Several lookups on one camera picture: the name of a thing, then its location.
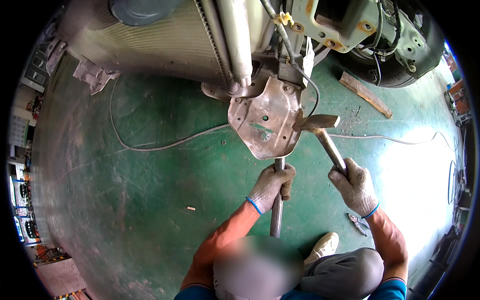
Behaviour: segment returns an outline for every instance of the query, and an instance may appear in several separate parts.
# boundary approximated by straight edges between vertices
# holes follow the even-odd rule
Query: white cable
[[[447,143],[448,148],[450,148],[450,150],[455,152],[456,149],[453,149],[452,147],[450,147],[450,145],[448,144],[447,138],[445,138],[444,134],[441,133],[440,131],[435,132],[435,134],[433,135],[433,137],[430,140],[419,142],[419,143],[404,142],[404,141],[400,141],[400,140],[397,140],[397,139],[394,139],[394,138],[391,138],[391,137],[388,137],[388,136],[384,136],[384,135],[354,136],[354,135],[342,135],[342,134],[335,134],[335,133],[329,133],[328,135],[330,135],[332,137],[342,137],[342,138],[346,138],[346,139],[373,139],[373,138],[378,138],[378,139],[386,139],[386,140],[389,140],[389,141],[392,141],[392,142],[401,143],[401,144],[405,144],[405,145],[419,145],[419,144],[428,143],[428,142],[433,141],[433,139],[435,138],[435,136],[438,133],[444,138],[445,142]]]
[[[115,132],[115,135],[117,136],[118,141],[120,142],[120,144],[121,144],[122,146],[124,146],[124,147],[127,148],[127,149],[130,149],[130,150],[133,150],[133,151],[142,151],[142,152],[165,150],[165,149],[174,147],[174,146],[176,146],[176,145],[179,145],[179,144],[181,144],[181,143],[187,142],[187,141],[189,141],[189,140],[191,140],[191,139],[194,139],[194,138],[196,138],[197,136],[201,136],[201,135],[203,135],[203,134],[206,134],[206,133],[215,131],[215,130],[217,130],[217,129],[225,128],[225,127],[229,127],[229,126],[230,126],[230,125],[228,125],[228,124],[216,126],[216,127],[214,127],[214,128],[207,129],[207,130],[205,130],[205,131],[199,132],[199,133],[194,134],[194,135],[192,135],[192,136],[189,136],[189,137],[187,137],[187,138],[185,138],[185,139],[183,139],[183,140],[174,142],[173,144],[166,145],[166,146],[163,146],[163,147],[157,147],[157,148],[134,148],[134,147],[130,147],[130,146],[126,145],[126,144],[121,140],[121,138],[120,138],[120,136],[119,136],[119,133],[117,132],[117,128],[115,127],[115,123],[113,122],[113,116],[112,116],[112,96],[113,96],[113,91],[115,90],[115,87],[116,87],[116,85],[117,85],[117,82],[118,82],[118,78],[117,78],[117,80],[115,81],[115,84],[113,85],[112,93],[110,94],[110,121],[112,121],[113,131]]]
[[[142,151],[142,152],[148,152],[148,151],[158,151],[158,150],[165,150],[165,149],[168,149],[168,148],[171,148],[171,147],[174,147],[176,145],[179,145],[181,143],[184,143],[184,142],[187,142],[191,139],[194,139],[198,136],[201,136],[203,134],[206,134],[206,133],[209,133],[209,132],[212,132],[212,131],[215,131],[217,129],[221,129],[221,128],[225,128],[225,127],[229,127],[230,125],[229,124],[224,124],[224,125],[220,125],[220,126],[216,126],[216,127],[213,127],[213,128],[210,128],[210,129],[207,129],[205,131],[202,131],[202,132],[199,132],[197,134],[194,134],[192,136],[189,136],[183,140],[180,140],[180,141],[177,141],[177,142],[174,142],[173,144],[170,144],[170,145],[166,145],[166,146],[163,146],[163,147],[157,147],[157,148],[135,148],[135,147],[130,147],[128,145],[126,145],[120,138],[118,132],[117,132],[117,128],[115,127],[115,123],[113,122],[113,115],[112,115],[112,96],[113,96],[113,91],[115,91],[115,87],[117,86],[117,82],[118,82],[118,78],[117,80],[115,81],[115,84],[113,85],[113,89],[112,89],[112,93],[110,94],[110,120],[112,122],[112,126],[113,126],[113,131],[115,132],[115,135],[117,136],[117,139],[118,141],[120,142],[120,144],[122,146],[124,146],[125,148],[127,149],[130,149],[130,150],[133,150],[133,151]],[[447,143],[447,146],[448,148],[450,148],[450,150],[452,150],[453,152],[456,151],[456,149],[453,149],[449,144],[448,144],[448,141],[447,141],[447,138],[445,138],[445,136],[443,135],[443,133],[437,131],[435,132],[435,134],[433,135],[433,137],[429,140],[429,141],[423,141],[423,142],[419,142],[419,143],[409,143],[409,142],[404,142],[404,141],[401,141],[401,140],[397,140],[397,139],[394,139],[394,138],[391,138],[391,137],[388,137],[388,136],[384,136],[384,135],[366,135],[366,136],[354,136],[354,135],[343,135],[343,134],[335,134],[335,133],[329,133],[328,135],[330,135],[331,137],[339,137],[339,138],[346,138],[346,139],[374,139],[374,138],[377,138],[377,139],[386,139],[386,140],[389,140],[389,141],[392,141],[392,142],[396,142],[396,143],[401,143],[401,144],[405,144],[405,145],[418,145],[418,144],[423,144],[423,143],[428,143],[428,142],[431,142],[433,141],[433,139],[435,138],[435,136],[437,134],[440,134],[445,142]]]

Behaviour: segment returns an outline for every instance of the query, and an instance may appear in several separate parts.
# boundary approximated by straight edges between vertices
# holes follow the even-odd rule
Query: wooden plank
[[[347,72],[343,72],[340,82],[354,91],[357,95],[365,99],[368,103],[372,104],[379,112],[383,113],[388,119],[391,119],[393,113],[388,106],[380,100],[377,95],[375,95],[371,90],[364,86],[360,81],[355,79],[353,76]]]

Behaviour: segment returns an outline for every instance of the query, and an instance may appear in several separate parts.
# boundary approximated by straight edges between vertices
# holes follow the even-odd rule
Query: gloved hand
[[[273,201],[278,192],[282,194],[283,200],[290,199],[292,182],[296,174],[295,168],[289,164],[285,164],[285,170],[279,172],[275,172],[275,165],[268,166],[260,173],[257,183],[248,194],[247,200],[263,215],[266,211],[272,209]]]
[[[348,170],[348,180],[334,166],[328,178],[342,194],[345,204],[361,217],[369,217],[378,208],[378,199],[373,189],[370,172],[357,165],[351,158],[344,159]]]

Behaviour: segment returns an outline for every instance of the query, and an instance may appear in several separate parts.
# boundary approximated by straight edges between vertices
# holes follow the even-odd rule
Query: hammer
[[[297,132],[306,130],[315,134],[340,173],[348,178],[347,166],[345,165],[340,152],[328,135],[327,130],[325,130],[325,128],[336,127],[339,122],[339,116],[313,115],[297,120],[292,127],[293,130]]]

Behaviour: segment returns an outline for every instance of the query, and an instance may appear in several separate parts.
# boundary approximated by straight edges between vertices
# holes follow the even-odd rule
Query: knee
[[[359,299],[370,295],[382,281],[384,262],[380,254],[372,248],[360,248],[352,252],[355,257],[355,276],[351,286]]]

